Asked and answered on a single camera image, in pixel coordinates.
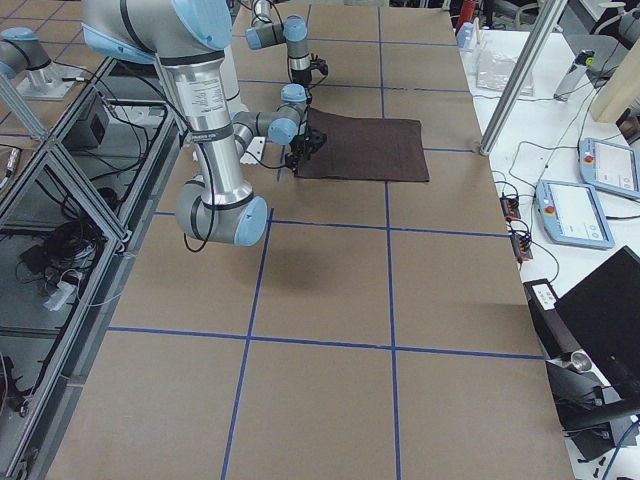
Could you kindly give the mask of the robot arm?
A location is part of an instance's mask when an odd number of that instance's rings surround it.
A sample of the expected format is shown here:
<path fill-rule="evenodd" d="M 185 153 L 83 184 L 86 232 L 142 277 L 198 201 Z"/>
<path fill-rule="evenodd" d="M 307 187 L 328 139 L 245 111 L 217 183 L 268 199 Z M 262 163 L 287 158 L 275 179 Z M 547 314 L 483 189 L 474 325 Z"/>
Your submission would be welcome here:
<path fill-rule="evenodd" d="M 260 50 L 284 44 L 290 82 L 308 89 L 312 81 L 313 59 L 306 21 L 299 15 L 283 19 L 272 1 L 253 1 L 251 10 L 251 26 L 245 32 L 248 47 Z"/>
<path fill-rule="evenodd" d="M 316 153 L 326 135 L 309 124 L 311 73 L 326 63 L 310 54 L 307 24 L 299 15 L 274 23 L 257 19 L 246 32 L 253 50 L 283 44 L 291 83 L 274 112 L 232 112 L 223 74 L 232 39 L 224 1 L 86 1 L 83 34 L 95 51 L 120 61 L 158 64 L 160 82 L 195 145 L 200 173 L 181 189 L 176 219 L 184 235 L 203 242 L 252 246 L 268 219 L 266 201 L 245 180 L 241 158 L 265 137 L 290 146 L 285 165 L 295 170 Z"/>

